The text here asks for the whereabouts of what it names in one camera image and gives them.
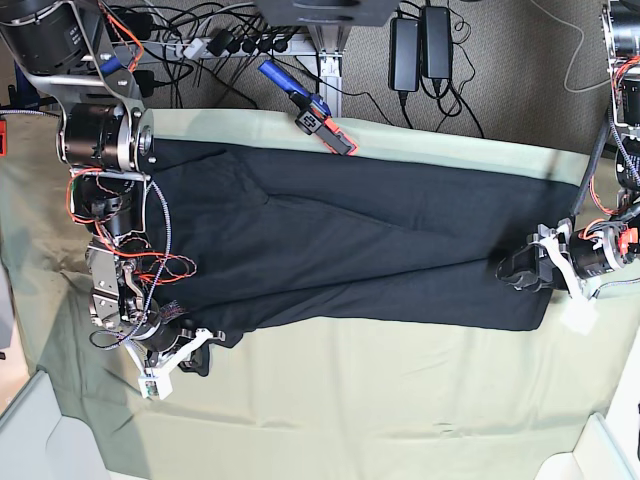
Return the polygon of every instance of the black pants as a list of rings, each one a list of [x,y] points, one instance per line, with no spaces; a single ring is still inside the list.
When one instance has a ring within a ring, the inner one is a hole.
[[[227,334],[316,316],[538,328],[550,292],[516,292],[497,263],[577,188],[514,175],[329,154],[158,141],[154,179],[173,248],[198,273],[159,287]],[[164,246],[159,204],[148,231]]]

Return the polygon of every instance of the gray carpet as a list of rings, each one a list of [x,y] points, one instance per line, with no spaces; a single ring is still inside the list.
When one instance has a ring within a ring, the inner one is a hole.
[[[157,2],[158,5],[183,8],[197,3],[194,0]],[[539,0],[539,3],[585,30],[586,40],[576,60],[570,86],[582,88],[605,80],[606,52],[599,19],[603,1]],[[433,0],[432,4],[445,5],[446,1]],[[477,74],[466,85],[463,96],[475,111],[487,138],[588,152],[605,111],[609,91],[601,88],[571,94],[564,90],[564,75],[580,40],[578,32],[553,21],[529,0],[483,0],[479,3],[451,0],[451,7],[462,14],[473,29],[464,47]],[[344,58],[343,89],[353,93],[369,91],[395,125],[405,126],[397,94],[387,88],[388,48],[388,25],[353,28]],[[236,88],[253,97],[262,109],[295,112],[286,97],[257,72],[259,63],[249,67]],[[233,68],[230,61],[225,67],[226,74]],[[456,85],[470,73],[462,52],[456,48]],[[303,83],[313,88],[313,82],[304,79]],[[206,73],[200,87],[193,86],[188,79],[181,87],[185,107],[212,107],[221,89]],[[158,90],[148,104],[168,107],[169,88]],[[346,117],[384,122],[365,96],[345,96],[343,105]],[[249,108],[245,100],[234,94],[228,94],[220,106]],[[422,130],[435,130],[442,118],[435,102],[421,92],[409,96],[408,113],[415,127]],[[441,131],[455,135],[478,134],[466,112],[448,119]]]

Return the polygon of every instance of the light green cloth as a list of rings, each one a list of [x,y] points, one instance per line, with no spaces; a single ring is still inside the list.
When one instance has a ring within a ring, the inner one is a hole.
[[[159,111],[156,124],[168,138],[324,148],[272,112]],[[340,124],[374,158],[574,184],[586,164],[537,147]],[[9,119],[2,260],[30,368],[50,373],[63,413],[91,426],[111,470],[154,480],[529,480],[611,401],[640,317],[634,288],[603,293],[586,337],[562,323],[576,315],[564,294],[530,333],[362,319],[262,330],[214,349],[208,378],[175,372],[166,401],[142,400],[127,354],[87,341],[89,235],[66,216],[54,133],[47,119]],[[599,171],[605,202],[612,168]],[[621,275],[640,276],[636,267]]]

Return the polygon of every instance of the tool with blue handle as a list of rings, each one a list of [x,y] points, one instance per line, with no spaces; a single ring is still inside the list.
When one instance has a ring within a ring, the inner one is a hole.
[[[296,125],[307,135],[315,133],[333,153],[353,155],[358,150],[356,145],[331,120],[331,110],[322,97],[308,92],[287,72],[271,60],[266,60],[258,67],[273,83],[278,85],[289,98],[300,108]]]

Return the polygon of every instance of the black trousers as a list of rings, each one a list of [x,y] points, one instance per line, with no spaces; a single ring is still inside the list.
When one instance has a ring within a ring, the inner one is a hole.
[[[423,164],[158,141],[173,248],[198,272],[157,289],[227,334],[316,316],[538,328],[551,292],[516,292],[498,262],[577,188]],[[164,246],[159,203],[148,231]]]

